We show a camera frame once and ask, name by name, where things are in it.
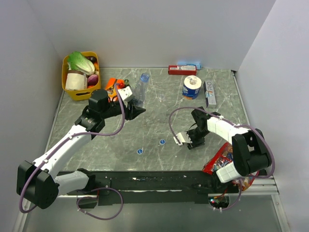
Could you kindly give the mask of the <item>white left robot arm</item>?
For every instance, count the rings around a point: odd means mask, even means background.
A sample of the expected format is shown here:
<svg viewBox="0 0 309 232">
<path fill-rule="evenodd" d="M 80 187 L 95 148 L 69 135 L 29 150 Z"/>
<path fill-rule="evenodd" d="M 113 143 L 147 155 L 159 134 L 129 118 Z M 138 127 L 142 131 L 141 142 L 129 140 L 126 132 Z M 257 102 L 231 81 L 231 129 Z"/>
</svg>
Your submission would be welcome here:
<svg viewBox="0 0 309 232">
<path fill-rule="evenodd" d="M 101 136 L 105 119 L 121 115 L 122 121 L 133 120 L 146 110 L 137 106 L 128 88 L 116 90 L 117 102 L 109 100 L 104 89 L 92 92 L 88 105 L 75 121 L 69 132 L 57 144 L 33 162 L 22 162 L 17 170 L 16 192 L 20 195 L 19 209 L 27 199 L 41 209 L 48 208 L 59 195 L 80 190 L 92 193 L 96 188 L 95 175 L 85 169 L 58 175 L 63 166 L 85 144 Z"/>
</svg>

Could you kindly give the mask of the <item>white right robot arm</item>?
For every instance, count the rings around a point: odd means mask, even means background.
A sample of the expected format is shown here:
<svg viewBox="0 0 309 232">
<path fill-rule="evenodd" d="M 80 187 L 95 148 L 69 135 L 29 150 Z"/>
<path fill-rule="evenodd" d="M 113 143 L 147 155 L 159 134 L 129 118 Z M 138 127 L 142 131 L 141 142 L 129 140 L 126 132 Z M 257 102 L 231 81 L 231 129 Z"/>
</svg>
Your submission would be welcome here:
<svg viewBox="0 0 309 232">
<path fill-rule="evenodd" d="M 215 133 L 232 145 L 233 161 L 219 168 L 217 177 L 211 180 L 215 192 L 223 192 L 228 182 L 261 169 L 271 166 L 271 171 L 274 171 L 273 153 L 260 130 L 248 125 L 236 125 L 216 112 L 207 113 L 203 107 L 194 108 L 191 115 L 197 127 L 186 132 L 189 149 L 204 145 L 205 136 L 209 133 Z"/>
</svg>

